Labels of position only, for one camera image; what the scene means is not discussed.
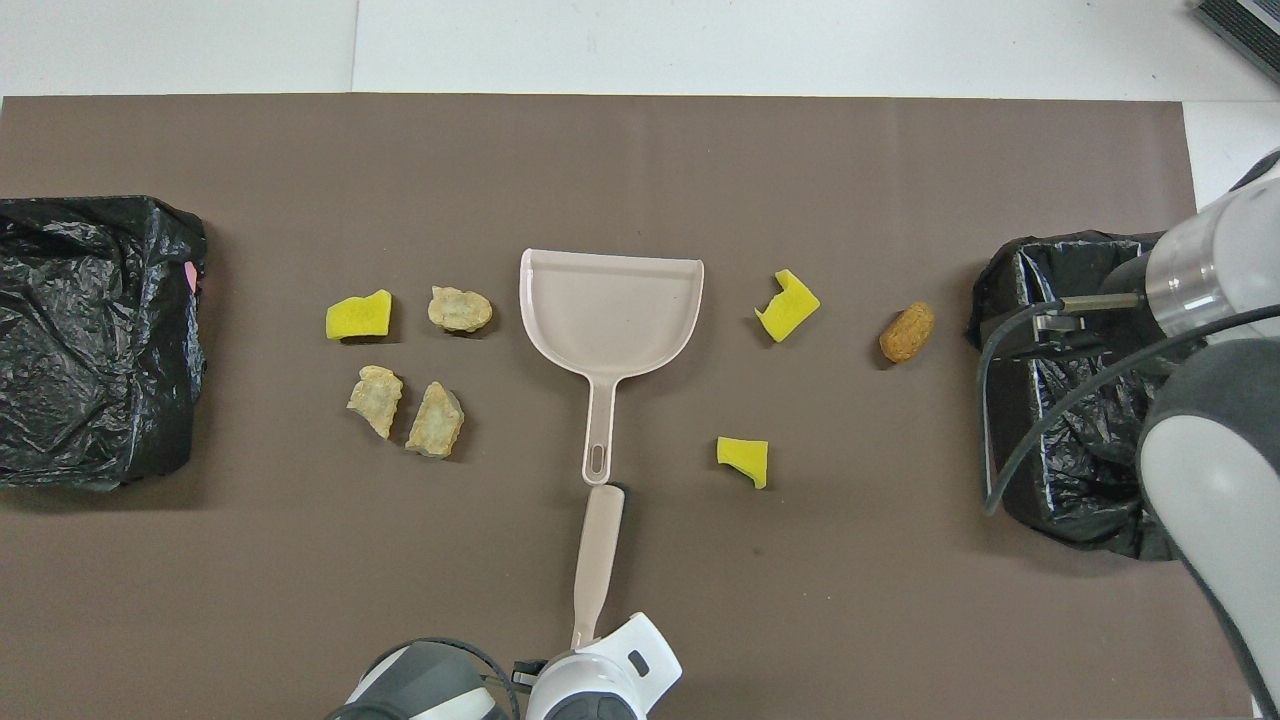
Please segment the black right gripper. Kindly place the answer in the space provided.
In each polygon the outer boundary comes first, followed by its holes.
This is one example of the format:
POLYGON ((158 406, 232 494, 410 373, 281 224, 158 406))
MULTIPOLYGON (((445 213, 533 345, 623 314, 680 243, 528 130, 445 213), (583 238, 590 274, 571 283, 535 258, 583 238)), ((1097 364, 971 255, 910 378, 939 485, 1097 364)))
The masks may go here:
POLYGON ((1032 360, 1065 361, 1074 357, 1097 357, 1106 348, 1143 348, 1160 342, 1164 329, 1156 322, 1146 297, 1146 272, 1149 255, 1135 256, 1111 270, 1096 291, 1097 295, 1134 293, 1134 307, 1120 307, 1097 314, 1096 336, 1053 336, 1016 346, 1007 351, 1015 363, 1032 360))

